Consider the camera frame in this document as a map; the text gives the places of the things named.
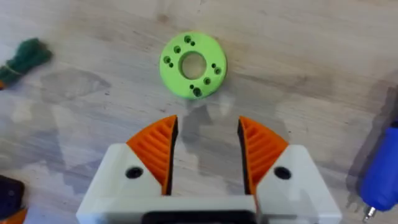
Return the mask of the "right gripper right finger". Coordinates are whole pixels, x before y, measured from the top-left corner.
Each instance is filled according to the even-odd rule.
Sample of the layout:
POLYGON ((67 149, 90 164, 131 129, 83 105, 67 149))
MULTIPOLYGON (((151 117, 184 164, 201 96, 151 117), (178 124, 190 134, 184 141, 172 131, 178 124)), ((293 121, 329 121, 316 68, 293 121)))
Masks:
POLYGON ((307 148, 240 116, 244 191, 258 223, 340 223, 342 214, 307 148))

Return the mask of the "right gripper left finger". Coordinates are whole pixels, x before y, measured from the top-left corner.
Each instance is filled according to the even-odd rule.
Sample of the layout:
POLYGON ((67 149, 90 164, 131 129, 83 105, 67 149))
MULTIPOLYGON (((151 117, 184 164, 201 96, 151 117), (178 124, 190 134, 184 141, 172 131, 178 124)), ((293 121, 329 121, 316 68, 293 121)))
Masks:
POLYGON ((171 194, 175 115, 108 147, 76 213, 79 221, 140 221, 171 194))

